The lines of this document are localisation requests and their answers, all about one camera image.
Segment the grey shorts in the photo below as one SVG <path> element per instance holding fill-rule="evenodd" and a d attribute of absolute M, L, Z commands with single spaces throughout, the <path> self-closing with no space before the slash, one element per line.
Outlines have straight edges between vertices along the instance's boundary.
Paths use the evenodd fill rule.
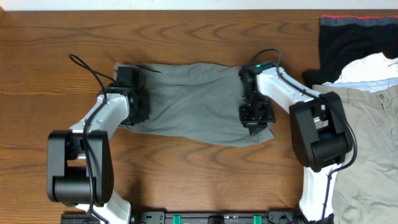
<path fill-rule="evenodd" d="M 243 84 L 239 67 L 214 63 L 135 64 L 149 94 L 149 119 L 125 124 L 132 133 L 180 136 L 210 144 L 247 147 L 274 138 L 265 128 L 251 135 L 239 118 Z"/>

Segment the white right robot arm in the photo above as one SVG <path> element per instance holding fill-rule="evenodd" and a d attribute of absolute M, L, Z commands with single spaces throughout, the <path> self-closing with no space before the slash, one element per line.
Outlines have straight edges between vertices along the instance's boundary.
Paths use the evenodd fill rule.
<path fill-rule="evenodd" d="M 290 119 L 292 147 L 303 165 L 303 190 L 294 215 L 281 215 L 286 223 L 333 223 L 332 196 L 337 173 L 352 163 L 349 152 L 357 143 L 340 97 L 333 91 L 319 93 L 287 75 L 274 61 L 242 66 L 244 103 L 239 107 L 242 125 L 251 135 L 275 122 L 271 103 Z"/>

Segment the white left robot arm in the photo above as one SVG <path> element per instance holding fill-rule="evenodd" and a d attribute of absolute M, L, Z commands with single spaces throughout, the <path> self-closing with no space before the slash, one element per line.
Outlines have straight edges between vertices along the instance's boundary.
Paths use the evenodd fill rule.
<path fill-rule="evenodd" d="M 54 130 L 47 142 L 47 195 L 79 208 L 61 223 L 139 223 L 132 205 L 114 190 L 109 140 L 122 124 L 149 117 L 144 87 L 112 83 L 99 92 L 94 107 L 67 130 Z"/>

